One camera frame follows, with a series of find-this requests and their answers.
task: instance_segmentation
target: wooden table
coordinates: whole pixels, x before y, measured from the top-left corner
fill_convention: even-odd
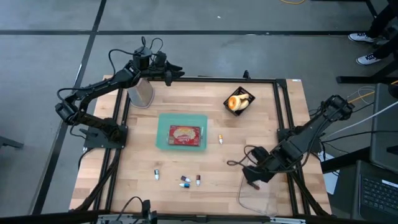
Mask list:
[[[149,199],[152,210],[166,214],[207,215],[261,215],[239,205],[236,200],[243,173],[240,166],[227,166],[227,160],[240,160],[247,144],[263,146],[271,150],[277,144],[276,130],[279,127],[275,98],[271,84],[264,83],[209,83],[152,82],[155,98],[148,109],[130,107],[127,119],[129,133],[126,147],[122,150],[114,189],[112,212],[120,212],[132,196]],[[256,100],[240,116],[227,111],[222,102],[242,86]],[[295,125],[309,120],[307,103],[300,80],[287,80],[290,104]],[[99,97],[94,115],[112,117],[116,91]],[[280,90],[284,123],[287,118],[283,93]],[[119,123],[123,107],[119,112]],[[208,142],[204,152],[162,151],[155,146],[157,123],[161,113],[194,113],[208,117]],[[218,142],[222,134],[224,143]],[[94,149],[83,158],[76,180],[70,208],[79,206],[98,182],[104,149]],[[154,170],[160,170],[160,180],[154,178]],[[327,212],[331,212],[320,162],[310,156],[303,168],[305,183],[315,200]],[[201,175],[201,185],[192,182],[189,189],[179,186],[181,175],[193,180]],[[253,192],[243,192],[241,202],[269,205],[278,215],[292,215],[287,177],[277,174],[273,180],[273,198]],[[100,208],[104,208],[108,186],[103,190]],[[298,208],[303,213],[299,189],[295,188]],[[126,212],[140,212],[137,201],[130,203]]]

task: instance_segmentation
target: black basket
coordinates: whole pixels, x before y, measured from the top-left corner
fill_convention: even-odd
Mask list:
[[[247,100],[249,101],[249,106],[250,106],[250,104],[256,99],[256,97],[254,97],[252,94],[250,94],[247,90],[245,90],[245,89],[242,88],[241,86],[239,86],[239,88],[237,88],[237,89],[234,91],[234,93],[232,93],[231,96],[238,96],[238,95],[242,95],[242,94],[249,94],[249,98],[247,99]],[[229,112],[231,112],[232,114],[234,114],[235,116],[241,115],[241,113],[249,107],[249,106],[247,106],[247,107],[246,107],[245,109],[243,109],[243,110],[233,111],[233,110],[231,110],[231,109],[228,107],[228,100],[229,100],[229,97],[226,99],[226,101],[224,101],[223,104],[224,104],[225,108],[226,108]]]

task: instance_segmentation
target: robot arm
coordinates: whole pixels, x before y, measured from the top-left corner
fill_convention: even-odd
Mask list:
[[[305,153],[309,156],[316,138],[331,123],[348,119],[353,108],[354,105],[341,96],[329,97],[321,103],[319,112],[309,122],[288,133],[270,153],[262,147],[252,150],[251,154],[257,159],[257,165],[243,168],[245,178],[249,183],[256,180],[268,182],[276,173],[296,171],[295,166]]]
[[[118,146],[123,145],[126,127],[118,126],[111,118],[101,119],[87,114],[90,101],[120,88],[133,87],[137,85],[140,78],[163,78],[166,85],[170,86],[173,80],[185,74],[181,71],[182,67],[170,64],[163,52],[154,54],[155,59],[152,63],[150,63],[152,51],[145,46],[137,49],[132,55],[133,59],[110,79],[74,89],[75,91],[65,98],[61,98],[58,91],[58,97],[62,102],[55,106],[55,111],[62,120],[69,125],[85,124],[98,129],[99,131],[83,132],[92,139],[100,135],[98,139],[106,138],[109,142],[117,143]],[[76,101],[80,101],[78,106],[75,106]]]

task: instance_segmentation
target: person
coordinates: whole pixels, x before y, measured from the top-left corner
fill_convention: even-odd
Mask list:
[[[381,35],[384,28],[395,17],[394,11],[390,5],[385,7],[383,11],[373,20],[371,28],[367,32],[354,33],[348,36],[349,40],[355,42],[373,43],[376,38]],[[360,65],[371,65],[388,57],[393,51],[398,49],[398,35],[393,37],[389,42],[380,46],[371,54],[359,57],[356,62]]]

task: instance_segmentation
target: gray floor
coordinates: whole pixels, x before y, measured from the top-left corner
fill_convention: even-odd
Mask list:
[[[385,1],[373,1],[377,11]],[[100,1],[0,0],[1,29],[91,30]],[[309,1],[288,5],[278,0],[250,1],[108,1],[100,30],[366,30],[372,16],[363,2]],[[302,79],[309,109],[332,94],[348,96],[362,85],[337,85],[338,75],[371,75],[388,63],[362,67],[355,58],[370,53],[367,44],[345,36],[157,35],[169,60],[184,67],[186,76]],[[25,215],[37,190],[60,119],[54,112],[56,90],[75,81],[87,44],[87,35],[0,35],[0,136],[25,144],[0,152],[0,216]],[[110,49],[134,50],[138,35],[96,36],[82,85],[111,73]],[[114,54],[116,68],[129,57]],[[362,101],[356,103],[364,106]],[[372,113],[372,107],[349,121],[335,123],[331,133]],[[370,129],[364,123],[346,131]],[[369,136],[335,143],[354,151],[369,144]],[[81,155],[82,139],[67,134],[57,164],[45,213],[67,211]],[[329,149],[334,156],[340,152]]]

